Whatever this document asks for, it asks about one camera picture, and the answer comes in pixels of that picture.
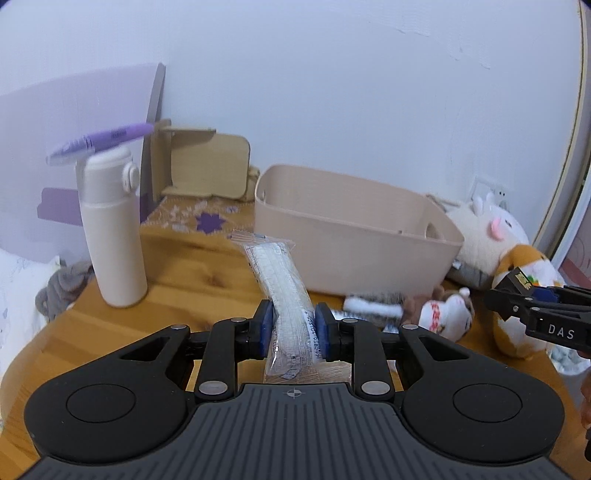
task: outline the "wall outlet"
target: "wall outlet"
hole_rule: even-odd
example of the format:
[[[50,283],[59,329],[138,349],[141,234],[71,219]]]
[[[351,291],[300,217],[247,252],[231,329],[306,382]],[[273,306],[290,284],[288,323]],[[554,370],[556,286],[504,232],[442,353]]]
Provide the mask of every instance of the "wall outlet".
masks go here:
[[[489,192],[493,193],[497,205],[509,211],[509,190],[500,183],[475,177],[470,191],[470,199],[472,200],[476,196],[484,199]]]

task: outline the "white wall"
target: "white wall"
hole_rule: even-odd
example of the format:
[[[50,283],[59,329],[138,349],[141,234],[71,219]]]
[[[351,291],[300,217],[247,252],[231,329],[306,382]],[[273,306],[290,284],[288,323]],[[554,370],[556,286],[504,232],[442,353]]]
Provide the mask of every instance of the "white wall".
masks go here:
[[[514,189],[534,236],[573,128],[577,0],[14,0],[0,93],[162,61],[163,116],[296,163],[467,198]]]

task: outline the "purple star pattern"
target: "purple star pattern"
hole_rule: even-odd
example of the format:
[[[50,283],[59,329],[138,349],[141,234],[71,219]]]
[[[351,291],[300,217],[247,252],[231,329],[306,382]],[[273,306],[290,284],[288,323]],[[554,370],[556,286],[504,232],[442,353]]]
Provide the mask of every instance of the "purple star pattern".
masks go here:
[[[222,225],[226,223],[218,213],[211,214],[203,212],[195,218],[197,220],[197,231],[203,232],[206,235],[221,231]]]

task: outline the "patterned tablecloth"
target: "patterned tablecloth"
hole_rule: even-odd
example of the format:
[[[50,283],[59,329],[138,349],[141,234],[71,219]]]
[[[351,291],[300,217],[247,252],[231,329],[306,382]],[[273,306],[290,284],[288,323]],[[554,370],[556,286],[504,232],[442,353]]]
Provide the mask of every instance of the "patterned tablecloth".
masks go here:
[[[177,232],[228,236],[234,230],[252,232],[254,203],[211,197],[167,196],[149,215],[146,225]]]

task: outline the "orange plush toy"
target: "orange plush toy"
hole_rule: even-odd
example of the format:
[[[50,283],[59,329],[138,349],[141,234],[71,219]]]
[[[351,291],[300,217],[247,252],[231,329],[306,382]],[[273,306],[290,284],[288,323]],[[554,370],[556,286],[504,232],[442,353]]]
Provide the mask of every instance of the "orange plush toy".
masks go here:
[[[540,287],[564,287],[564,279],[554,265],[531,245],[517,245],[501,258],[492,287],[495,288],[511,270],[519,267],[529,281]],[[525,325],[519,318],[503,321],[497,314],[493,322],[493,334],[498,348],[515,358],[529,358],[534,353],[549,350],[553,345],[525,335]]]

